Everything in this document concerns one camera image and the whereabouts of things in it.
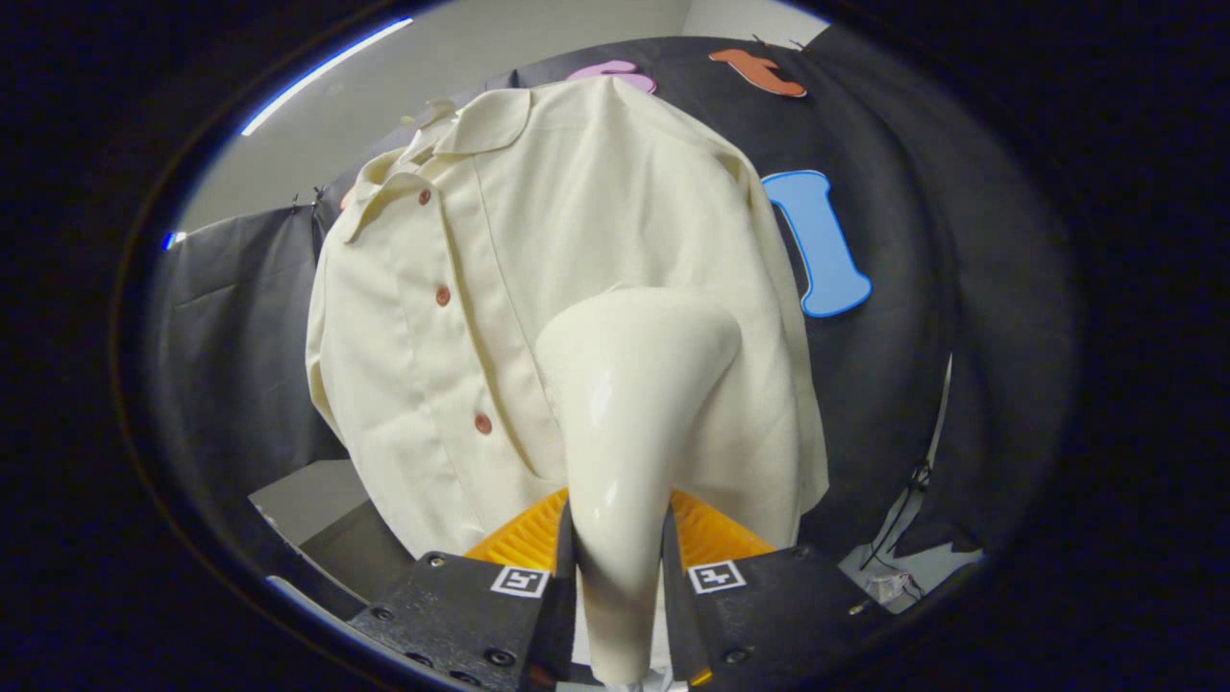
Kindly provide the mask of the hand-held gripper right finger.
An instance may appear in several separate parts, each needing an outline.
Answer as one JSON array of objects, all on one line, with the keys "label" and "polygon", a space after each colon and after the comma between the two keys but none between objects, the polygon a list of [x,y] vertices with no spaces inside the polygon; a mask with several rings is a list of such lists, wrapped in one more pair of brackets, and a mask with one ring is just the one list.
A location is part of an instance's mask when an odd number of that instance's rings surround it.
[{"label": "hand-held gripper right finger", "polygon": [[672,494],[662,560],[672,669],[688,688],[800,688],[889,627],[814,548],[774,548],[688,492]]}]

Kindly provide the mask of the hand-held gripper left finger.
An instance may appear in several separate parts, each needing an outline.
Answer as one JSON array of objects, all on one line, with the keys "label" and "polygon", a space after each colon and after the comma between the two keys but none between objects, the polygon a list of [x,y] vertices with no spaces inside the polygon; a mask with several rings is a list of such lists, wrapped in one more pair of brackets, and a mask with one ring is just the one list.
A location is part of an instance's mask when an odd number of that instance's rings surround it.
[{"label": "hand-held gripper left finger", "polygon": [[567,490],[465,556],[418,557],[352,618],[373,642],[480,691],[554,691],[572,677],[578,583]]}]

